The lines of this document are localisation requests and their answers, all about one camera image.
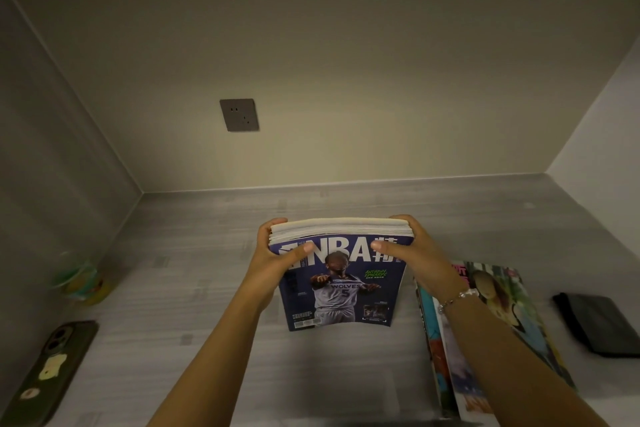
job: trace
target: green phone case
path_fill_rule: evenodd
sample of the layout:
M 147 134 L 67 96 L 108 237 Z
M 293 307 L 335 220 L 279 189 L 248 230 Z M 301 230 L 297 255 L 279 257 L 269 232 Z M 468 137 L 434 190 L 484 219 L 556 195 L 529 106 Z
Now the green phone case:
M 4 411 L 0 426 L 40 427 L 49 422 L 97 332 L 95 321 L 56 328 Z

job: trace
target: barcode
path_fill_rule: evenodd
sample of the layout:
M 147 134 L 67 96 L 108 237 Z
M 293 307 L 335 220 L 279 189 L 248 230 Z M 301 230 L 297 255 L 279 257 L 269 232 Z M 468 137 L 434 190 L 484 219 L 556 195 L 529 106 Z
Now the barcode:
M 306 321 L 298 321 L 297 323 L 293 323 L 293 327 L 306 328 L 307 326 L 319 326 L 320 322 L 320 318 L 307 319 Z

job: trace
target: book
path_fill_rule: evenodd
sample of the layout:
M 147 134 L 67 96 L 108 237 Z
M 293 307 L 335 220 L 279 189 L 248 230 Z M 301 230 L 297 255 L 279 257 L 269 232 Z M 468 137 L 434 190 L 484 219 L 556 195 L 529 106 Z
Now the book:
M 406 264 L 372 250 L 374 240 L 410 245 L 413 232 L 406 220 L 390 218 L 319 218 L 271 227 L 273 253 L 315 245 L 280 280 L 290 331 L 337 323 L 391 325 Z
M 452 262 L 452 266 L 460 277 L 468 282 L 470 288 L 480 292 L 480 299 L 496 317 L 507 323 L 514 334 L 540 360 L 575 388 L 571 375 L 553 345 L 517 270 L 476 262 Z M 421 294 L 423 301 L 427 302 L 430 295 L 424 289 L 421 289 Z M 438 301 L 431 298 L 431 302 L 434 311 L 437 310 Z M 498 425 L 491 405 L 458 347 L 447 317 L 444 314 L 436 314 L 436 320 L 460 418 L 485 425 Z
M 438 325 L 438 317 L 433 304 L 433 298 L 417 283 L 415 284 L 415 292 L 418 297 L 418 303 L 420 304 L 420 315 L 422 316 L 422 325 L 424 326 L 424 333 L 427 338 L 427 346 L 431 358 L 431 369 L 433 370 L 433 377 L 436 381 L 440 413 L 442 417 L 446 419 L 459 417 L 458 404 L 456 403 L 456 398 L 453 393 L 451 374 L 449 373 L 449 366 L 447 365 L 444 343 L 440 335 L 440 326 Z

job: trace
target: purple magazine cover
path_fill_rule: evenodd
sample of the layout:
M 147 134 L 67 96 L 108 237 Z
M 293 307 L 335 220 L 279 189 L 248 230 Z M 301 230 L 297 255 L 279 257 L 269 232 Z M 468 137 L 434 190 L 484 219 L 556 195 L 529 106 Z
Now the purple magazine cover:
M 282 255 L 308 241 L 316 245 L 280 280 L 289 331 L 337 323 L 391 325 L 405 263 L 373 251 L 374 240 L 409 245 L 413 237 L 322 235 L 269 246 Z

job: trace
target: person's left hand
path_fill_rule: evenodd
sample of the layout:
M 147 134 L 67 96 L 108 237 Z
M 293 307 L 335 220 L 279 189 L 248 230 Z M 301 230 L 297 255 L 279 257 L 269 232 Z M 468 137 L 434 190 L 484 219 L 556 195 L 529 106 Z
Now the person's left hand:
M 271 302 L 273 291 L 289 267 L 304 259 L 314 249 L 309 242 L 294 248 L 284 255 L 276 255 L 269 250 L 271 226 L 286 223 L 287 218 L 274 218 L 258 229 L 258 241 L 239 291 L 257 300 L 260 312 Z

